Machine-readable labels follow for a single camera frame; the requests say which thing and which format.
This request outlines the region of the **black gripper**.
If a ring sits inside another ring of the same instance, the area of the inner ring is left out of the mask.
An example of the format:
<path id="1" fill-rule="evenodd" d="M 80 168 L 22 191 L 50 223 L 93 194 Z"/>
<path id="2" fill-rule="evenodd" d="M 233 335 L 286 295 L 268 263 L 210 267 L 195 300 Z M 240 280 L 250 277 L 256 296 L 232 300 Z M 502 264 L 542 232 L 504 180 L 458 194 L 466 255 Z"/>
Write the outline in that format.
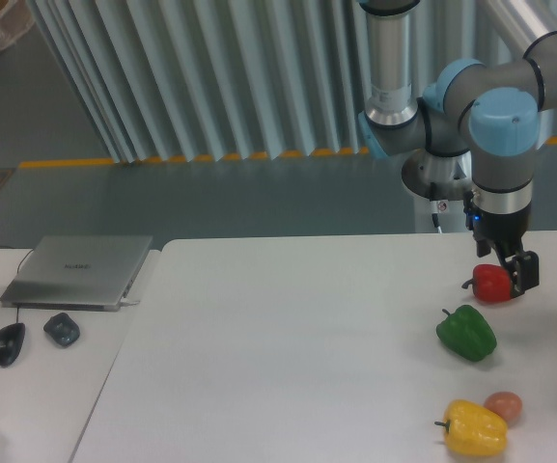
<path id="1" fill-rule="evenodd" d="M 483 258 L 494 251 L 499 258 L 510 258 L 503 266 L 511 280 L 510 295 L 517 298 L 540 284 L 540 261 L 537 253 L 524 251 L 522 236 L 531 216 L 531 205 L 509 214 L 487 212 L 475 203 L 475 193 L 463 195 L 465 225 L 472 231 L 476 255 Z"/>

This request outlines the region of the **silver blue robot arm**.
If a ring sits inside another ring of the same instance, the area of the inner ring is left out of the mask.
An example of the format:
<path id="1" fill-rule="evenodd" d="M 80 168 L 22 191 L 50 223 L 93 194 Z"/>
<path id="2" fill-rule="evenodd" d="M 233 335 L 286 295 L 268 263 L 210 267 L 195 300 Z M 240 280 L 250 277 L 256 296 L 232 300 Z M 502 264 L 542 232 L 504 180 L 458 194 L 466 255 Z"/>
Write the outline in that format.
<path id="1" fill-rule="evenodd" d="M 540 282 L 539 258 L 523 247 L 531 212 L 534 155 L 540 115 L 557 108 L 557 17 L 540 1 L 483 1 L 515 59 L 490 68 L 459 59 L 420 97 L 411 90 L 410 24 L 413 1 L 364 1 L 372 94 L 359 115 L 370 153 L 422 150 L 465 178 L 441 182 L 422 176 L 413 191 L 431 202 L 462 201 L 465 226 L 479 256 L 496 255 L 500 289 L 472 278 L 486 302 L 524 294 Z"/>

